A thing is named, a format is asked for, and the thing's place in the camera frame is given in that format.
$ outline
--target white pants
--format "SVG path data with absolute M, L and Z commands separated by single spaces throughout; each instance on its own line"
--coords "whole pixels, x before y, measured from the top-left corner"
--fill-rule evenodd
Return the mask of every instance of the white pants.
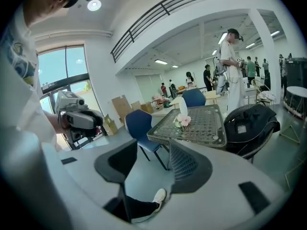
M 228 114 L 233 110 L 243 106 L 245 99 L 245 88 L 242 78 L 229 78 L 229 98 L 228 98 Z

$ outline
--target glass table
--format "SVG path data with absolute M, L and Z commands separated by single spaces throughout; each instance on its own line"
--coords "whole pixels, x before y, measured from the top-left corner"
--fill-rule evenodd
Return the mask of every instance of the glass table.
M 189 107 L 191 122 L 184 129 L 173 123 L 179 109 L 170 111 L 147 133 L 149 140 L 169 145 L 170 139 L 189 141 L 207 147 L 224 150 L 227 145 L 224 123 L 218 105 Z

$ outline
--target white paper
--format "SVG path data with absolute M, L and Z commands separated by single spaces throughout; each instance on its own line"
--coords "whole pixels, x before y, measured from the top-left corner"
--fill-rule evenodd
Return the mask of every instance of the white paper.
M 188 108 L 187 108 L 187 104 L 184 101 L 183 98 L 181 98 L 180 102 L 179 102 L 179 109 L 182 115 L 188 116 Z

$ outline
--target cardboard box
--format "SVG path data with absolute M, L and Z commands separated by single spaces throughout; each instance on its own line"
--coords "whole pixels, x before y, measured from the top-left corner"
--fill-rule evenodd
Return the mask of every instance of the cardboard box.
M 152 108 L 152 105 L 150 104 L 150 102 L 147 102 L 143 105 L 141 105 L 141 109 L 149 114 L 153 113 L 154 110 Z
M 120 120 L 123 124 L 125 124 L 125 116 L 131 112 L 133 109 L 131 108 L 130 104 L 128 103 L 126 97 L 124 95 L 112 99 L 112 103 L 120 117 Z
M 132 109 L 135 110 L 141 110 L 141 103 L 140 102 L 135 102 L 131 104 Z
M 109 114 L 104 118 L 102 126 L 105 128 L 109 136 L 116 134 L 118 131 L 114 120 L 109 117 Z

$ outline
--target chair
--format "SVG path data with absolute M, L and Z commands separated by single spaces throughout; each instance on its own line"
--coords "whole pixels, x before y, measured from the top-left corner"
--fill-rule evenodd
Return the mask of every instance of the chair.
M 128 133 L 138 141 L 138 145 L 140 146 L 147 160 L 150 161 L 144 149 L 146 149 L 148 152 L 153 152 L 163 168 L 167 170 L 157 154 L 157 150 L 161 147 L 161 144 L 150 141 L 147 138 L 147 132 L 152 129 L 152 116 L 145 111 L 135 110 L 125 116 L 125 124 Z
M 206 104 L 206 97 L 199 89 L 184 91 L 182 98 L 187 104 L 187 107 L 202 106 Z
M 271 92 L 268 86 L 263 85 L 259 80 L 253 79 L 251 84 L 256 89 L 256 104 L 271 105 L 276 102 L 275 95 Z
M 252 108 L 253 106 L 255 106 L 255 104 L 249 104 L 249 105 L 244 105 L 242 107 L 237 108 L 236 110 L 233 110 L 225 119 L 224 124 L 230 122 L 231 120 L 233 120 L 235 117 L 239 116 L 242 112 L 244 112 L 245 110 L 248 110 L 250 108 Z M 257 152 L 259 152 L 264 145 L 269 141 L 269 139 L 271 138 L 273 134 L 273 129 L 269 132 L 269 134 L 267 135 L 267 137 L 265 138 L 265 140 L 259 145 L 259 147 L 257 147 L 256 149 L 254 149 L 251 152 L 248 152 L 244 155 L 241 155 L 242 158 L 249 160 L 251 159 L 251 163 L 254 162 L 254 156 L 257 154 Z

